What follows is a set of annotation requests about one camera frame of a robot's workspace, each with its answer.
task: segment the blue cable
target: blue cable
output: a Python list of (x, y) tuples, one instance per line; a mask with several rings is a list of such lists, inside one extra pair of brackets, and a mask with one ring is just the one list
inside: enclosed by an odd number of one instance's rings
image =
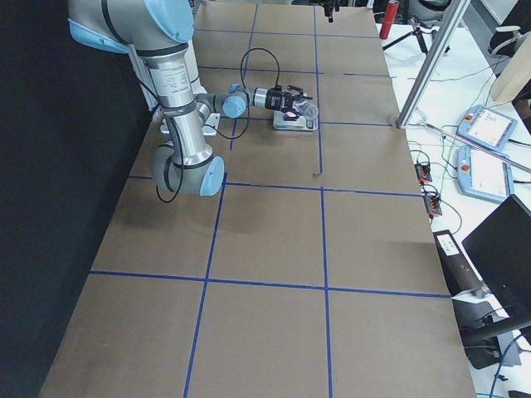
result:
[(518, 340), (522, 336), (523, 334), (520, 333), (517, 337), (511, 340), (509, 345), (505, 348), (504, 353), (502, 354), (501, 358), (499, 359), (498, 370), (494, 374), (494, 380), (492, 380), (492, 386), (490, 387), (489, 398), (494, 398), (494, 388), (496, 387), (496, 382), (498, 381), (499, 372), (501, 371), (501, 366), (504, 364), (504, 359), (505, 359), (505, 356), (507, 355), (507, 352), (509, 352), (509, 349), (513, 346), (513, 344), (516, 343), (516, 340)]

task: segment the black tripod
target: black tripod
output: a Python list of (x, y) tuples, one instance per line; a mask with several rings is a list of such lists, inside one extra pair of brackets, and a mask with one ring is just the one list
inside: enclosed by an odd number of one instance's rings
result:
[(417, 17), (412, 17), (412, 18), (411, 18), (411, 22), (412, 22), (412, 28), (413, 28), (413, 31), (412, 31), (412, 32), (409, 32), (409, 33), (406, 33), (404, 36), (400, 36), (400, 37), (398, 37), (395, 41), (392, 41), (391, 43), (389, 43), (389, 44), (387, 44), (386, 46), (384, 46), (384, 47), (383, 47), (383, 50), (384, 50), (384, 51), (385, 51), (387, 48), (392, 47), (392, 46), (394, 46), (395, 44), (399, 43), (400, 41), (407, 39), (409, 36), (414, 36), (414, 37), (417, 38), (418, 45), (419, 45), (419, 47), (421, 48), (421, 51), (422, 51), (425, 55), (427, 55), (427, 53), (428, 53), (428, 47), (426, 46), (426, 42), (424, 41), (424, 36), (423, 36), (423, 34), (428, 33), (428, 32), (424, 32), (421, 28), (431, 29), (432, 27), (429, 27), (429, 26), (425, 25), (425, 24), (422, 23)]

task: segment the red cylinder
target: red cylinder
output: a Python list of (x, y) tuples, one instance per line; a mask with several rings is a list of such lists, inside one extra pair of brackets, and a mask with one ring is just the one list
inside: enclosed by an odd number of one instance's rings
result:
[(387, 3), (382, 29), (380, 29), (380, 38), (383, 40), (389, 36), (389, 31), (391, 31), (391, 25), (395, 22), (399, 5), (400, 2), (398, 0), (389, 0)]

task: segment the black monitor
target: black monitor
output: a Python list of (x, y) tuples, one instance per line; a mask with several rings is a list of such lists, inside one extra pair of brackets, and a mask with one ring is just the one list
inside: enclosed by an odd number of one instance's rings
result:
[[(463, 247), (509, 315), (461, 329), (464, 345), (485, 345), (516, 329), (531, 340), (531, 211), (515, 195), (509, 196), (463, 240)], [(488, 364), (478, 358), (474, 365)]]

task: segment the white table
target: white table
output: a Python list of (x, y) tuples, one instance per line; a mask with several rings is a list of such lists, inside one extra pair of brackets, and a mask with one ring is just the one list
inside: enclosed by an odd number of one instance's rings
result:
[[(383, 41), (382, 44), (388, 44), (399, 36), (411, 31), (411, 26), (395, 25), (392, 27), (389, 38)], [(431, 45), (431, 37), (429, 35), (425, 35), (424, 37), (429, 47)], [(494, 82), (494, 74), (488, 67), (489, 62), (483, 57), (480, 49), (475, 44), (472, 35), (465, 28), (458, 28), (451, 39), (450, 47), (451, 50), (443, 56), (436, 69), (436, 73), (432, 76), (432, 80), (456, 79), (464, 75), (474, 74), (483, 69), (485, 70), (460, 80), (432, 81), (428, 85), (426, 93), (419, 104), (419, 109), (425, 114), (427, 122), (437, 127), (448, 124), (459, 124), (465, 111), (473, 104), (497, 104), (489, 97), (490, 86)], [(413, 86), (414, 79), (424, 62), (425, 56), (420, 51), (417, 39), (414, 36), (410, 36), (406, 40), (386, 50), (385, 57), (390, 76), (392, 77), (393, 89), (397, 97), (398, 106), (402, 108)], [(496, 63), (498, 60), (494, 59), (490, 63)], [(511, 103), (497, 106), (496, 109), (503, 114), (520, 120)], [(445, 129), (451, 133), (455, 132), (455, 128), (452, 127), (446, 127)], [(422, 128), (408, 128), (407, 138), (410, 140), (410, 149), (421, 149), (429, 155), (432, 162), (444, 163), (441, 158), (443, 146), (439, 134)], [(517, 126), (512, 139), (531, 143), (531, 136), (521, 123)], [(457, 150), (462, 144), (455, 142), (453, 148), (451, 148), (451, 144), (452, 140), (447, 138), (445, 142), (446, 158), (450, 154), (451, 164), (456, 165)], [(531, 167), (531, 157), (529, 156), (531, 149), (508, 143), (503, 152), (508, 154), (514, 161)], [(412, 153), (413, 161), (417, 159), (417, 155), (418, 153)], [(423, 155), (420, 155), (419, 160), (425, 160)], [(449, 171), (452, 175), (456, 175), (453, 169), (449, 168)], [(515, 167), (512, 167), (512, 171), (515, 180), (531, 181), (531, 175)], [(443, 172), (443, 167), (432, 165), (431, 176), (433, 177), (433, 185), (438, 190), (442, 188), (442, 199), (450, 203), (460, 213), (463, 219), (461, 228), (455, 233), (455, 239), (461, 242), (498, 204), (463, 195), (457, 180), (450, 179), (448, 176), (443, 180)], [(530, 185), (515, 185), (515, 193), (527, 207), (531, 208)], [(441, 231), (448, 229), (452, 232), (456, 231), (460, 224), (459, 217), (445, 204), (442, 204), (442, 211), (443, 216), (436, 217), (433, 220), (431, 225), (432, 230)], [(488, 297), (488, 300), (494, 308), (499, 308), (497, 301), (491, 296)], [(463, 299), (467, 301), (475, 300), (471, 296), (464, 297)], [(501, 373), (507, 376), (509, 380), (505, 382), (498, 381), (494, 391), (495, 394), (507, 396), (506, 391), (509, 390), (531, 391), (531, 377), (529, 377), (531, 375), (531, 353), (522, 353), (520, 359), (523, 363), (522, 366), (512, 368), (503, 367)], [(477, 392), (488, 393), (490, 391), (495, 370), (496, 365), (489, 366), (480, 371), (470, 366), (470, 372)]]

